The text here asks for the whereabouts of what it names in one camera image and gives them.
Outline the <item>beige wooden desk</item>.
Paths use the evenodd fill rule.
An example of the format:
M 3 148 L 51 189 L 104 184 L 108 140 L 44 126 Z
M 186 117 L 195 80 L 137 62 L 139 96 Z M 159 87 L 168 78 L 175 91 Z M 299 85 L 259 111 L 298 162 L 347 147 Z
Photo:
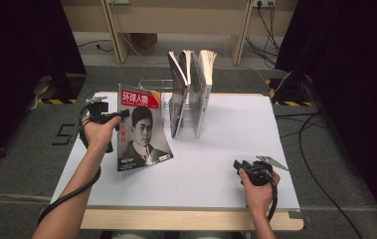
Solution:
M 229 41 L 232 63 L 241 63 L 245 38 L 285 35 L 298 0 L 253 7 L 253 0 L 60 0 L 75 32 L 108 32 L 115 59 L 123 64 L 131 33 L 221 35 Z

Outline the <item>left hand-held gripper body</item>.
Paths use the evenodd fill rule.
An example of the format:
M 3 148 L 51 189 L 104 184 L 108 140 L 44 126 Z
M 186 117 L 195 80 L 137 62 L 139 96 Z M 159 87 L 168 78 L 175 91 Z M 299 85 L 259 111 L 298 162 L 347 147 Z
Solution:
M 108 111 L 108 102 L 105 99 L 106 96 L 92 97 L 87 100 L 90 120 L 103 124 L 117 116 L 117 113 Z

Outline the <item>black stand base striped tape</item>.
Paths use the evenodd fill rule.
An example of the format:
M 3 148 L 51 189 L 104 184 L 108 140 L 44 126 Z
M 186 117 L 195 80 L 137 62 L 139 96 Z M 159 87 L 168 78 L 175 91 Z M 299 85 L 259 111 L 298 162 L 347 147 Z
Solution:
M 288 79 L 266 80 L 271 102 L 278 106 L 311 107 L 312 103 L 306 88 L 301 83 Z
M 40 93 L 37 96 L 39 104 L 66 105 L 74 104 L 82 90 L 87 77 L 79 74 L 65 74 L 63 79 L 43 78 Z

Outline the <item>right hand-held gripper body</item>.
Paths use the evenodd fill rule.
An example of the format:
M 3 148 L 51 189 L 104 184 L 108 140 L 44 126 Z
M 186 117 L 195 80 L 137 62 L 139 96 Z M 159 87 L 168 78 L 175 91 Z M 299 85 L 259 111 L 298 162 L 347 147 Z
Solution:
M 255 186 L 262 186 L 273 179 L 274 168 L 288 171 L 288 167 L 281 164 L 270 156 L 257 155 L 256 160 L 251 163 L 251 168 L 245 168 L 250 181 Z

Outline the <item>purple cover magazine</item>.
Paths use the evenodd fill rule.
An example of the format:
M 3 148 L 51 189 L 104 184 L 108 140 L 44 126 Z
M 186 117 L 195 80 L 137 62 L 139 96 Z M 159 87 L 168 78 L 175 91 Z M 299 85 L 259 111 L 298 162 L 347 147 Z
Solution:
M 191 50 L 183 50 L 179 55 L 179 65 L 184 73 L 187 87 L 191 85 L 191 57 Z

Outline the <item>clear acrylic book rack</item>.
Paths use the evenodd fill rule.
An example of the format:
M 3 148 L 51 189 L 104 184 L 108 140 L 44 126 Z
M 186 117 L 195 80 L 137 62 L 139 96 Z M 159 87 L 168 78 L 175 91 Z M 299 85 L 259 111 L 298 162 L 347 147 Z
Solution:
M 173 90 L 173 80 L 172 79 L 141 79 L 138 82 L 138 86 L 142 89 L 156 91 L 161 94 L 161 113 L 162 113 L 162 125 L 164 127 L 171 127 L 172 123 L 170 120 L 170 106 L 169 102 L 174 95 Z M 179 125 L 182 127 L 192 127 L 193 120 L 191 117 L 191 109 L 189 106 L 189 88 L 185 87 L 183 90 L 178 91 L 178 98 L 185 99 L 184 109 L 181 113 L 181 123 Z

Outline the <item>white wall socket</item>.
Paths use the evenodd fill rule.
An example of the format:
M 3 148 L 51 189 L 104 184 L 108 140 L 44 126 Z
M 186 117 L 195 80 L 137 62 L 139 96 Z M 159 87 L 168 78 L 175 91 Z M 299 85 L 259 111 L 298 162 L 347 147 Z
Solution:
M 255 8 L 271 8 L 275 7 L 276 0 L 253 0 L 253 7 Z

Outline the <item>black curtain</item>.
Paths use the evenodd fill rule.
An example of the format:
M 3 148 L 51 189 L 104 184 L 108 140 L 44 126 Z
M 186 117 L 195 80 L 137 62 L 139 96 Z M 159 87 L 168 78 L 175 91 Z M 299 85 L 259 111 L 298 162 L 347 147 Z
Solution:
M 85 71 L 60 0 L 0 0 L 0 148 L 43 77 Z
M 311 77 L 377 201 L 377 0 L 297 0 L 277 67 Z

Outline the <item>portrait cover magazine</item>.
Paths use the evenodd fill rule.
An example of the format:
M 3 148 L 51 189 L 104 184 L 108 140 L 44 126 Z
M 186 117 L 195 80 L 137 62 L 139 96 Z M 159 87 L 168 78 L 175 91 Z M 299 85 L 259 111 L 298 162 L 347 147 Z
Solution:
M 117 109 L 128 111 L 117 135 L 117 170 L 151 166 L 173 157 L 162 125 L 161 94 L 118 85 Z

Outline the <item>person's left hand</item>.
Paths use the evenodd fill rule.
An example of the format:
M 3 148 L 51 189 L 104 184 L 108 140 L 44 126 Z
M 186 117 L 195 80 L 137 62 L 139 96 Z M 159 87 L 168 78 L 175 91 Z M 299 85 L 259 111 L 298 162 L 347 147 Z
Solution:
M 84 132 L 88 141 L 88 151 L 106 152 L 112 139 L 112 131 L 121 122 L 121 117 L 113 117 L 105 123 L 84 121 Z

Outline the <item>black and red magazine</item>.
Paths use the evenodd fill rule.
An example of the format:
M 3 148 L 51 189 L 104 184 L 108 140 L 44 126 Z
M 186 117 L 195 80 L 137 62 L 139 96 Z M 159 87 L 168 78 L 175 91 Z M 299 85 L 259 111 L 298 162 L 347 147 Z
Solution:
M 175 137 L 179 132 L 179 125 L 181 123 L 181 113 L 184 109 L 185 99 L 178 98 L 178 91 L 183 90 L 186 86 L 186 79 L 183 71 L 179 65 L 179 55 L 176 55 L 174 52 L 169 52 L 167 54 L 169 67 L 173 80 L 173 90 L 174 95 L 172 96 L 171 101 L 169 102 L 170 106 L 170 120 L 172 123 L 171 126 L 171 136 Z

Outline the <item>thick white book colourful tiles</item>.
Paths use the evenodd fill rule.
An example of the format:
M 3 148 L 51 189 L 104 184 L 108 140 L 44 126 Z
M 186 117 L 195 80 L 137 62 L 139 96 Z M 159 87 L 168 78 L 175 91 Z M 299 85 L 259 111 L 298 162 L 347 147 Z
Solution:
M 209 50 L 201 50 L 198 55 L 192 55 L 189 105 L 194 134 L 197 137 L 202 133 L 202 126 L 213 87 L 213 70 L 216 57 L 217 54 Z

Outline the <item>person's right hand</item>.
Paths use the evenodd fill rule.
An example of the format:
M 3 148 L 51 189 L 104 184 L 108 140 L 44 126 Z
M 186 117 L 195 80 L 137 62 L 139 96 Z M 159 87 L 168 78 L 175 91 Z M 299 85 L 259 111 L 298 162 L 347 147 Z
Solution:
M 255 186 L 244 169 L 239 170 L 244 185 L 245 200 L 249 211 L 254 216 L 267 218 L 268 208 L 273 201 L 273 188 L 267 183 L 263 186 Z

